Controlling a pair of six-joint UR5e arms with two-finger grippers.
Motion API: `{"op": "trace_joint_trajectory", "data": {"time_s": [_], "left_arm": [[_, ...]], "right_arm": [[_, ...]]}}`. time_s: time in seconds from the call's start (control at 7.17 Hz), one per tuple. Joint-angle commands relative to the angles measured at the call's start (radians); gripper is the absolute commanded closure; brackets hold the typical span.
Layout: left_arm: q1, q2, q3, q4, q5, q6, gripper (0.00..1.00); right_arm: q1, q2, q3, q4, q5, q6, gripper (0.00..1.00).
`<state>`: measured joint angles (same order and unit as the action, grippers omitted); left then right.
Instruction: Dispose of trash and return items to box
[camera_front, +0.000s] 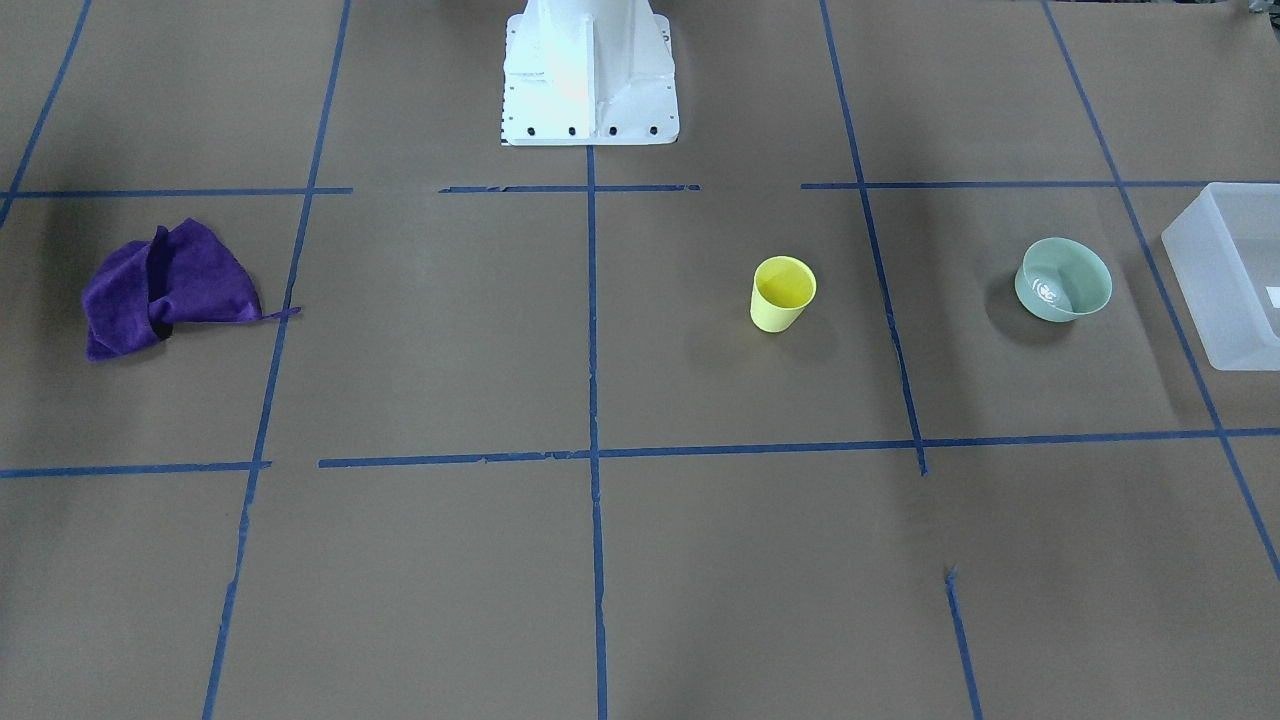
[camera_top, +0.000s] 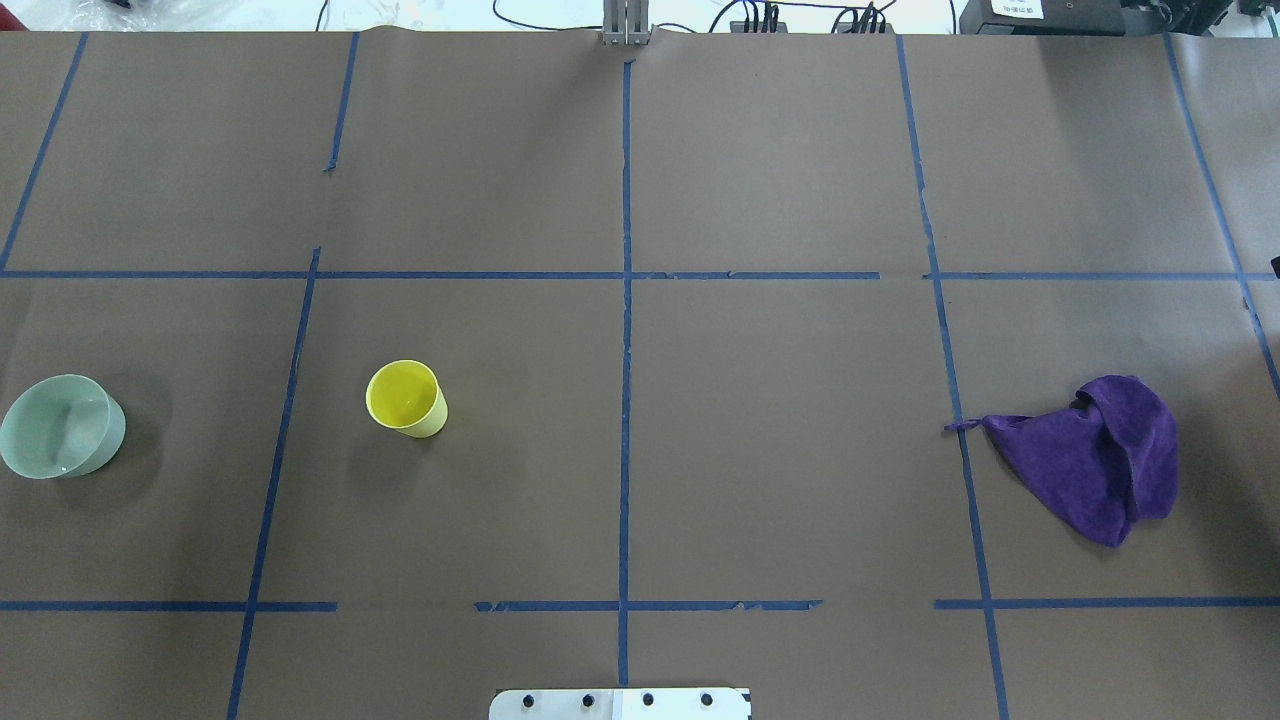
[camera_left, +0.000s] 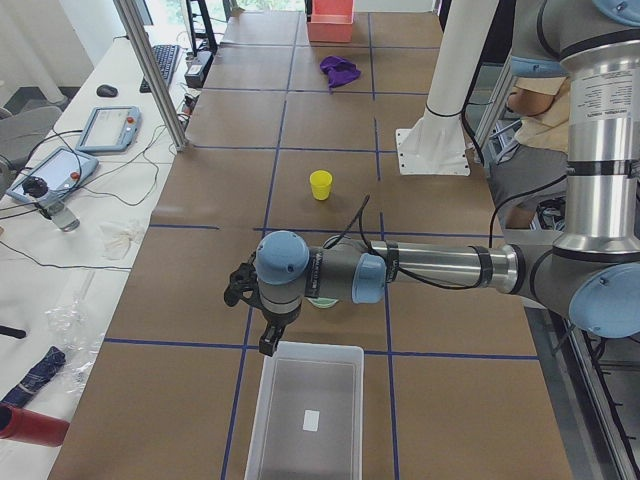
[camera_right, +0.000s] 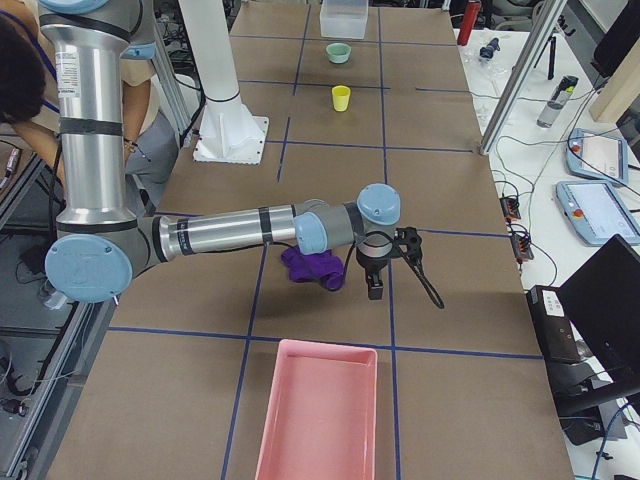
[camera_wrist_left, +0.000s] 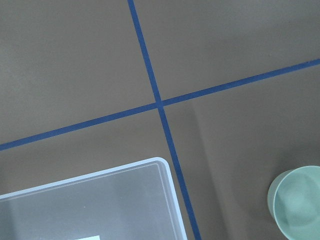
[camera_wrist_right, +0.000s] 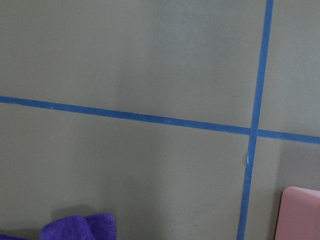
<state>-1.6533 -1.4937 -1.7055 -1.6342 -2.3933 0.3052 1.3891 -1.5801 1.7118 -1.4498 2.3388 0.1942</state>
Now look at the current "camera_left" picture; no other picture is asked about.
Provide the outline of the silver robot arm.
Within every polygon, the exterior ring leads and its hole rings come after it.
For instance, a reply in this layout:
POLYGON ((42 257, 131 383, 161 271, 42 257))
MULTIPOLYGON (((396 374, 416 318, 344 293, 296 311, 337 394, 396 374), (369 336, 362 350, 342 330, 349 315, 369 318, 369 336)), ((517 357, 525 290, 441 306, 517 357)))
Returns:
POLYGON ((638 332, 638 3, 518 2, 512 69, 571 80, 562 234, 551 245, 485 248, 342 235, 310 247, 295 233, 270 233, 230 275, 224 293, 227 305, 244 302, 263 313, 263 354, 276 352, 304 298, 375 303, 388 283, 403 278, 520 295, 606 338, 638 332))

